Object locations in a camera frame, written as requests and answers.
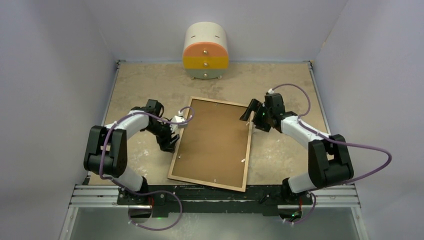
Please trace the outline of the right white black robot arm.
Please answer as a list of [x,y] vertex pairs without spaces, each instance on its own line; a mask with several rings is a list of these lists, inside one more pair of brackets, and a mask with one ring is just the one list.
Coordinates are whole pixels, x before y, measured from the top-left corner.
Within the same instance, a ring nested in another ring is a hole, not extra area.
[[250,115],[256,129],[264,132],[275,129],[293,138],[308,152],[307,172],[282,181],[280,196],[284,202],[292,204],[307,191],[353,178],[354,168],[345,138],[340,134],[322,133],[303,123],[295,112],[286,111],[281,94],[267,93],[264,102],[251,99],[239,119],[246,122]]

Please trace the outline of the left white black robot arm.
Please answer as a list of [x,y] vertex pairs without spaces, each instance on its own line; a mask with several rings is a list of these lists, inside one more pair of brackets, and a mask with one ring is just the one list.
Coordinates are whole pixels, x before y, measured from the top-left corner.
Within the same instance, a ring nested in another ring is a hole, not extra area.
[[147,179],[128,166],[127,141],[138,132],[149,132],[155,136],[163,152],[174,153],[180,136],[178,128],[186,125],[182,112],[172,119],[164,118],[164,106],[150,99],[143,107],[133,107],[121,119],[104,126],[93,126],[88,135],[83,167],[123,187],[138,205],[149,199]]

